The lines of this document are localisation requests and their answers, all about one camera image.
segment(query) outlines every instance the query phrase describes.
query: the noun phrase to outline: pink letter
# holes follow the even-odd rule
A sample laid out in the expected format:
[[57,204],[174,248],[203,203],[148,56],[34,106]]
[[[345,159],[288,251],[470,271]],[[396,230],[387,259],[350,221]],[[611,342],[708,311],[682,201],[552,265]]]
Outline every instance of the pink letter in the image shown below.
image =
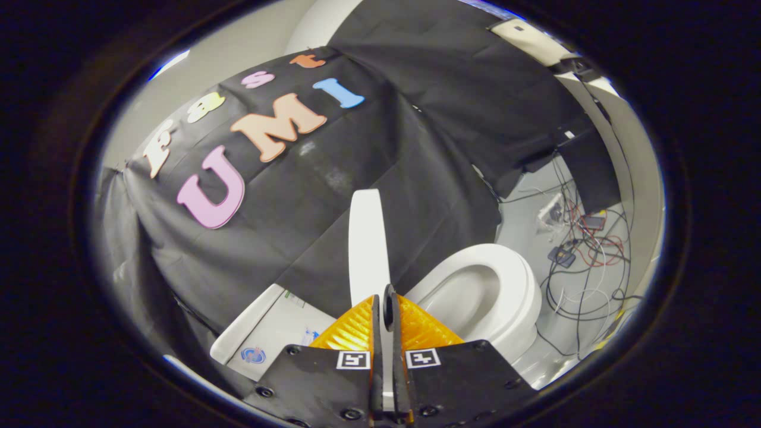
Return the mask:
[[268,74],[267,72],[255,72],[252,75],[248,75],[240,81],[241,85],[246,85],[246,88],[253,89],[258,88],[265,83],[269,83],[275,79],[275,75]]
[[211,168],[217,174],[228,187],[228,195],[219,205],[213,204],[198,186],[198,174],[193,174],[177,194],[177,203],[187,207],[204,227],[220,228],[229,222],[240,208],[246,186],[240,173],[224,156],[223,145],[218,145],[212,150],[201,163],[201,167]]

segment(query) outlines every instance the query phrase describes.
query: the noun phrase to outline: floor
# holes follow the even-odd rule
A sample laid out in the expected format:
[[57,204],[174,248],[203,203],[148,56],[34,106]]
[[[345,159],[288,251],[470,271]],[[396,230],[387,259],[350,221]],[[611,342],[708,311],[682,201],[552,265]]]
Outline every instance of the floor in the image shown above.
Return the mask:
[[[580,251],[576,251],[576,259],[572,265],[568,268],[557,267],[549,285],[552,297],[556,301],[560,300],[561,295],[564,296],[561,309],[566,310],[565,316],[572,319],[562,317],[563,312],[556,311],[556,306],[554,304],[550,306],[548,303],[545,281],[551,266],[548,253],[564,240],[569,232],[569,227],[565,225],[556,232],[537,231],[537,214],[557,193],[560,193],[559,184],[562,181],[571,180],[571,178],[565,162],[561,157],[557,157],[554,165],[550,163],[535,173],[525,174],[518,186],[505,198],[508,202],[500,205],[502,225],[498,229],[496,242],[521,254],[531,266],[537,283],[542,284],[544,282],[541,286],[543,302],[537,320],[537,329],[545,339],[537,336],[531,348],[513,364],[513,367],[534,388],[542,388],[549,384],[570,370],[592,351],[594,344],[597,343],[600,336],[604,336],[603,331],[613,322],[621,306],[620,300],[611,298],[620,299],[622,292],[616,292],[616,289],[621,287],[623,291],[627,285],[626,276],[629,264],[624,260],[616,260],[612,257],[606,259],[607,263],[613,264],[611,266],[593,267],[589,271],[581,273],[559,273],[561,271],[578,272],[587,269],[587,264],[582,260]],[[565,193],[569,198],[575,196],[575,187],[572,182],[566,187]],[[620,237],[624,244],[622,246],[624,257],[629,257],[629,250],[626,245],[628,228],[623,219],[617,222],[618,215],[613,214],[613,211],[622,212],[622,207],[619,203],[609,208],[611,211],[608,212],[605,227],[602,232],[598,232],[595,236],[610,233],[611,237]],[[576,236],[582,236],[578,229]],[[586,260],[592,263],[592,257],[587,255],[588,248],[584,245],[582,247]],[[605,251],[613,253],[615,252],[614,248],[605,247]],[[582,295],[581,292],[584,289],[587,291]],[[577,322],[580,301],[581,313],[583,314],[581,320],[583,321]]]

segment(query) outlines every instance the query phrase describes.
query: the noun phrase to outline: gray floor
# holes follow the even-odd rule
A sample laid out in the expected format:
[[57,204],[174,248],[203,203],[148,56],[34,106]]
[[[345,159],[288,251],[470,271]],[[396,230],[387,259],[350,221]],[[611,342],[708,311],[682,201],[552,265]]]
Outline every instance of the gray floor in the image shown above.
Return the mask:
[[[556,165],[563,173],[566,180],[571,178],[571,174],[565,166],[562,158],[556,158]],[[525,174],[518,186],[505,200],[511,201],[529,195],[528,197],[515,202],[501,204],[502,225],[498,230],[496,242],[509,247],[521,254],[531,266],[537,283],[541,283],[549,273],[550,261],[547,258],[549,251],[560,244],[561,240],[568,232],[568,226],[563,227],[556,233],[538,232],[537,231],[537,213],[549,201],[560,192],[560,189],[554,189],[541,194],[538,190],[546,190],[558,186],[559,181],[552,164],[546,165],[536,173]],[[571,193],[575,192],[573,183],[569,185]],[[610,209],[622,212],[620,204],[611,206]],[[608,213],[603,235],[613,227],[611,235],[617,235],[622,240],[627,241],[628,233],[624,221],[619,221],[614,225],[618,217]],[[624,245],[625,257],[629,257],[628,248]],[[576,252],[576,260],[569,268],[560,267],[558,270],[579,271],[587,268],[587,265]],[[546,284],[542,287],[542,310],[537,321],[538,331],[558,349],[570,356],[563,356],[557,350],[553,349],[544,339],[537,337],[537,340],[529,350],[513,364],[513,367],[533,386],[542,388],[556,379],[563,373],[575,366],[581,358],[583,359],[591,351],[590,345],[595,343],[600,332],[610,324],[616,317],[620,307],[620,302],[610,300],[610,309],[608,309],[609,298],[611,293],[621,287],[626,286],[626,271],[628,265],[619,262],[613,266],[606,266],[603,272],[602,267],[595,267],[589,273],[586,290],[599,289],[599,292],[586,292],[584,301],[581,302],[581,312],[600,308],[588,315],[582,315],[582,318],[602,318],[594,321],[582,321],[578,323],[578,336],[580,339],[580,351],[577,357],[577,340],[576,328],[577,322],[563,318],[556,314],[548,305],[545,298]],[[579,301],[581,300],[581,290],[584,289],[584,282],[587,279],[586,273],[580,274],[555,274],[551,280],[551,290],[555,300],[560,299],[563,294],[564,302],[562,308],[570,312],[578,312]]]

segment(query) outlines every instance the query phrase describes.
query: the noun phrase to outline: yellow letter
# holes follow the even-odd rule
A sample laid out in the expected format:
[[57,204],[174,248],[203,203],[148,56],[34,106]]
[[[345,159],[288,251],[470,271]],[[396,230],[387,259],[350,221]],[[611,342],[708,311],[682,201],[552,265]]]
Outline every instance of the yellow letter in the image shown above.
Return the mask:
[[220,97],[216,92],[204,95],[188,109],[188,123],[198,122],[199,119],[206,116],[208,112],[221,106],[222,103],[224,103],[224,97]]
[[151,165],[151,178],[155,178],[158,174],[158,170],[164,166],[164,162],[169,157],[169,149],[161,150],[162,147],[168,145],[172,140],[172,135],[169,133],[169,128],[172,127],[172,119],[167,120],[159,126],[158,131],[153,136],[153,139],[145,146],[143,156],[148,158],[148,163]]

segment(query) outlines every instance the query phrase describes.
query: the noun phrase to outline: white wall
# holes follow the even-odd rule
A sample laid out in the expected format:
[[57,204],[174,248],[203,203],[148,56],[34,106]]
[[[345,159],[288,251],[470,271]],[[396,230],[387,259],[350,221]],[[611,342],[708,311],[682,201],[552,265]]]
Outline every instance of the white wall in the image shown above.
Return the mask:
[[[148,134],[191,97],[235,73],[286,54],[294,29],[314,4],[315,0],[281,0],[244,15],[196,45],[178,46],[177,53],[190,49],[189,55],[148,82],[127,104],[107,138],[103,164],[123,168],[124,160]],[[304,43],[309,33],[300,34]]]
[[325,46],[362,0],[317,0],[296,26],[285,53]]

